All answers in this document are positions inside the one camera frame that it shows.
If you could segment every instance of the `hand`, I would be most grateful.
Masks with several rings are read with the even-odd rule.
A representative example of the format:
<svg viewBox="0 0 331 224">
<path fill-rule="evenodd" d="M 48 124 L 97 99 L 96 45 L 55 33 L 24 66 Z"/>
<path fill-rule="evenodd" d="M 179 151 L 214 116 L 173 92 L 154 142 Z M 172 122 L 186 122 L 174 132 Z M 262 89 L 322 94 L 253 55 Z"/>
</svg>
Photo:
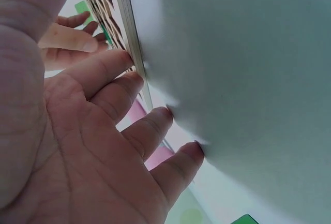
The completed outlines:
<svg viewBox="0 0 331 224">
<path fill-rule="evenodd" d="M 44 81 L 37 45 L 65 0 L 0 0 L 0 223 L 163 223 L 203 160 L 196 143 L 148 172 L 165 108 L 115 125 L 143 85 L 124 51 Z"/>
<path fill-rule="evenodd" d="M 108 48 L 104 33 L 93 37 L 97 22 L 90 22 L 83 30 L 74 29 L 89 15 L 87 11 L 69 18 L 57 17 L 48 28 L 38 44 L 46 70 L 67 68 Z"/>
</svg>

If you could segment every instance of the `woven pattern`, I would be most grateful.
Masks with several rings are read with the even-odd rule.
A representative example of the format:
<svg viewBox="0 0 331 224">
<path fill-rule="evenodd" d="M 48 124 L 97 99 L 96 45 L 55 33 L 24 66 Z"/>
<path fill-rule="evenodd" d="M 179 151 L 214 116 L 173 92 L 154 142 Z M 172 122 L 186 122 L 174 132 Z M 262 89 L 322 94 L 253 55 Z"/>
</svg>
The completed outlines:
<svg viewBox="0 0 331 224">
<path fill-rule="evenodd" d="M 86 0 L 91 11 L 97 18 L 98 22 L 104 27 L 108 35 L 112 39 L 112 46 L 117 49 L 126 50 L 123 40 L 122 30 L 120 28 L 120 19 L 116 21 L 114 16 L 120 16 L 118 7 L 114 6 L 113 0 Z"/>
</svg>

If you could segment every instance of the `fingernail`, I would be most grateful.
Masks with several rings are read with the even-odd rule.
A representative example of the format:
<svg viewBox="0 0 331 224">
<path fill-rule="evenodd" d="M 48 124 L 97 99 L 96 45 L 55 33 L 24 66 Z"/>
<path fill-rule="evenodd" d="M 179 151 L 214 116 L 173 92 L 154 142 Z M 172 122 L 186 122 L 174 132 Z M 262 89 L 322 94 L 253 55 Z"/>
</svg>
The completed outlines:
<svg viewBox="0 0 331 224">
<path fill-rule="evenodd" d="M 189 155 L 196 162 L 198 162 L 198 164 L 202 163 L 204 153 L 200 147 L 200 144 L 197 141 L 187 143 L 186 145 L 182 146 L 179 150 Z"/>
<path fill-rule="evenodd" d="M 89 40 L 83 46 L 83 52 L 95 52 L 98 49 L 98 42 L 96 40 Z"/>
</svg>

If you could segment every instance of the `sticky note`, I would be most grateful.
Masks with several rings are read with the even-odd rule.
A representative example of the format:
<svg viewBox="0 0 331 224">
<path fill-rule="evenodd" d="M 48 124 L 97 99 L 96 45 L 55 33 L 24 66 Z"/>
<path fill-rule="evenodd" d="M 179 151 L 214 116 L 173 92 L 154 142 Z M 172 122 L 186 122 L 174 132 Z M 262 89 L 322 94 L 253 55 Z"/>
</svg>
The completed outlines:
<svg viewBox="0 0 331 224">
<path fill-rule="evenodd" d="M 81 1 L 80 3 L 75 4 L 74 7 L 75 7 L 77 13 L 83 13 L 83 12 L 85 12 L 85 11 L 89 11 L 89 8 L 88 8 L 88 6 L 87 6 L 87 4 L 86 4 L 85 1 Z M 88 17 L 88 19 L 85 21 L 84 25 L 86 26 L 86 25 L 89 24 L 91 21 L 93 21 L 93 17 L 92 17 L 92 15 L 90 15 L 90 16 Z"/>
<path fill-rule="evenodd" d="M 244 215 L 232 224 L 258 224 L 250 215 Z"/>
</svg>

